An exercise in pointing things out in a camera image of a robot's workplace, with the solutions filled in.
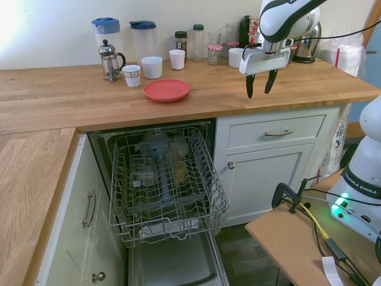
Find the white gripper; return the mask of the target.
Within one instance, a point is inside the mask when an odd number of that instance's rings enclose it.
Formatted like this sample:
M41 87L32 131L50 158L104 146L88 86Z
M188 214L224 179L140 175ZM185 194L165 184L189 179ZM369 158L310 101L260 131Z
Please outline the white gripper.
M275 54L266 54L259 48L247 49L243 53L239 71L248 75L246 77L246 93L249 99L252 98L254 92L255 74L269 71L264 90L265 94L269 94L276 80L278 69L288 64L290 54L290 48L283 48Z

